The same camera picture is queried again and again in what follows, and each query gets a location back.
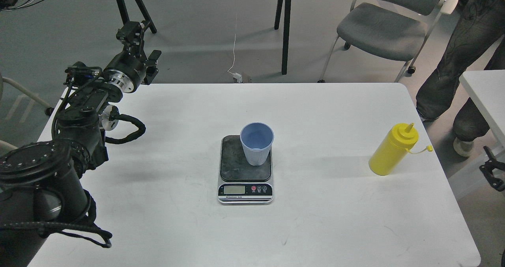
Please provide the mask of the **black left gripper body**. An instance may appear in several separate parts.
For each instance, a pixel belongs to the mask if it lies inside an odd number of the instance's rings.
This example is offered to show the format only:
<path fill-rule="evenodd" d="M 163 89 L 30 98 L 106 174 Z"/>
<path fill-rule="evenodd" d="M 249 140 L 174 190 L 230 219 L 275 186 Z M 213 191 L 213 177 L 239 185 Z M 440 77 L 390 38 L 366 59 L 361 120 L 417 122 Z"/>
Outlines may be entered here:
<path fill-rule="evenodd" d="M 133 93 L 153 80 L 153 61 L 129 53 L 117 54 L 103 71 L 103 77 L 123 93 Z"/>

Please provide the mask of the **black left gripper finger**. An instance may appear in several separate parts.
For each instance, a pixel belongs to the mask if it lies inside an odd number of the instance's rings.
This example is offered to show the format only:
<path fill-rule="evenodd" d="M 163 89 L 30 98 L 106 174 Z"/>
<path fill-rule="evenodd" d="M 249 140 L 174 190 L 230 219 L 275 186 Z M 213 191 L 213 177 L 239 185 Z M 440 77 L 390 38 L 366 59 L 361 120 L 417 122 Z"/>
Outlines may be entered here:
<path fill-rule="evenodd" d="M 150 85 L 157 76 L 159 70 L 157 68 L 158 59 L 162 55 L 161 50 L 153 50 L 146 60 L 146 76 L 145 84 Z"/>
<path fill-rule="evenodd" d="M 139 60 L 146 60 L 144 34 L 151 26 L 151 21 L 128 21 L 119 28 L 116 39 L 123 44 L 123 51 Z"/>

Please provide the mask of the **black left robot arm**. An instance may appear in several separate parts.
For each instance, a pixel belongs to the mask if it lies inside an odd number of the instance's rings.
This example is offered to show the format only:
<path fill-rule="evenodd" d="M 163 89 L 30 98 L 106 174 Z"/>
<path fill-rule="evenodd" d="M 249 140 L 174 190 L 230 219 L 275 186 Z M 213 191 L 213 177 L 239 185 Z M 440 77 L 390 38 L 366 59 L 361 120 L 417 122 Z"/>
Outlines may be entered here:
<path fill-rule="evenodd" d="M 76 62 L 65 70 L 68 89 L 54 111 L 52 138 L 11 150 L 1 157 L 1 266 L 26 267 L 53 233 L 110 248 L 112 234 L 95 224 L 96 203 L 81 185 L 87 170 L 108 161 L 106 144 L 138 139 L 146 126 L 120 114 L 125 93 L 149 85 L 161 51 L 147 56 L 144 34 L 150 20 L 128 21 L 117 32 L 123 44 L 105 69 Z"/>

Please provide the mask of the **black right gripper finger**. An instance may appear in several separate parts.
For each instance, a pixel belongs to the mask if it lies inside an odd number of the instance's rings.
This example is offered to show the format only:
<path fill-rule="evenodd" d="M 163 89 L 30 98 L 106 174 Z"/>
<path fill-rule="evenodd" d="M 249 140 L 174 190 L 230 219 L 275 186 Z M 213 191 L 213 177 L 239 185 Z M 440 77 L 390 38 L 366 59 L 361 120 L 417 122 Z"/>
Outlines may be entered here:
<path fill-rule="evenodd" d="M 502 172 L 505 171 L 505 163 L 498 161 L 488 146 L 484 146 L 483 149 L 488 157 L 488 160 L 480 165 L 479 169 L 492 188 L 498 192 L 503 192 L 505 189 L 505 183 L 503 179 L 494 175 L 494 170 L 501 170 Z"/>

